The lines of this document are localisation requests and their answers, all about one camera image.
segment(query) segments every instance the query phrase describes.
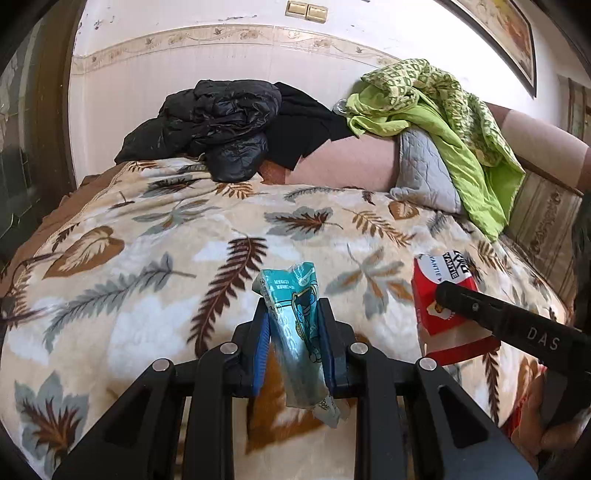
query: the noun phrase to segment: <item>pillow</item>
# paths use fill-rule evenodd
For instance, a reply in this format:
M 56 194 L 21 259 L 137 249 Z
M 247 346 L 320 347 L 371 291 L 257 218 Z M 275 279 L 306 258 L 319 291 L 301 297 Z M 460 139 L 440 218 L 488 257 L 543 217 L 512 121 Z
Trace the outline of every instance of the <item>pillow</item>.
M 318 187 L 358 187 L 371 192 L 388 192 L 398 176 L 398 142 L 365 134 L 326 141 L 294 171 L 266 161 L 259 173 L 266 183 L 306 184 Z
M 400 173 L 390 196 L 399 202 L 446 213 L 463 212 L 462 201 L 437 147 L 419 127 L 400 133 Z

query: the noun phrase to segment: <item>light switch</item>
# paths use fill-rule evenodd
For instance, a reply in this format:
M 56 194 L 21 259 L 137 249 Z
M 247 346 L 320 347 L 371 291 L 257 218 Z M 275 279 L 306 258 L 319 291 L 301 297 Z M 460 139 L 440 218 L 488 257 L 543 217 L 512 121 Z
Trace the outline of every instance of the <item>light switch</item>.
M 328 16 L 329 9 L 326 7 L 319 7 L 318 5 L 308 5 L 308 11 L 306 12 L 306 20 L 311 22 L 324 23 Z
M 288 17 L 306 18 L 306 12 L 308 11 L 308 4 L 302 2 L 287 2 L 285 9 L 285 15 Z

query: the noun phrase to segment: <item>black cloth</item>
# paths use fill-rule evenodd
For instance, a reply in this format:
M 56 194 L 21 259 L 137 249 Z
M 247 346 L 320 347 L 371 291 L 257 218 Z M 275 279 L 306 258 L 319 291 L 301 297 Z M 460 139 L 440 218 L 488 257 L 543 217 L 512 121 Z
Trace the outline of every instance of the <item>black cloth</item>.
M 265 127 L 267 160 L 293 170 L 300 157 L 307 157 L 328 139 L 353 135 L 345 117 L 292 86 L 281 82 L 275 86 L 281 92 L 281 109 Z
M 156 118 L 125 137 L 115 163 L 205 153 L 214 180 L 249 180 L 267 151 L 262 130 L 280 106 L 280 91 L 268 82 L 201 80 L 168 95 Z

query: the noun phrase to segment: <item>white label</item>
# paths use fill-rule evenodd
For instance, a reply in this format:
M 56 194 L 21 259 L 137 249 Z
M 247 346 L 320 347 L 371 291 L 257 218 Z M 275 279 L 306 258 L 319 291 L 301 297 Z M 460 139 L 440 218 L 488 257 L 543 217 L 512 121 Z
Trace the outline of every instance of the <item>white label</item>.
M 464 257 L 457 250 L 436 256 L 420 255 L 417 263 L 423 275 L 433 283 L 446 280 L 461 283 L 472 276 Z

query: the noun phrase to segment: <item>black puffer jacket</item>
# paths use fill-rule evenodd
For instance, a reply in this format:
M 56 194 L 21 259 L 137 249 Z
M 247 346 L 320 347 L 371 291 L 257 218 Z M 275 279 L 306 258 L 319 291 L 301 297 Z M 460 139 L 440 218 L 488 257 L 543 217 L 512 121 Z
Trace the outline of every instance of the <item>black puffer jacket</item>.
M 281 94 L 268 82 L 201 80 L 166 97 L 156 118 L 125 137 L 115 163 L 205 152 L 214 180 L 248 180 L 267 152 L 261 131 L 280 106 Z

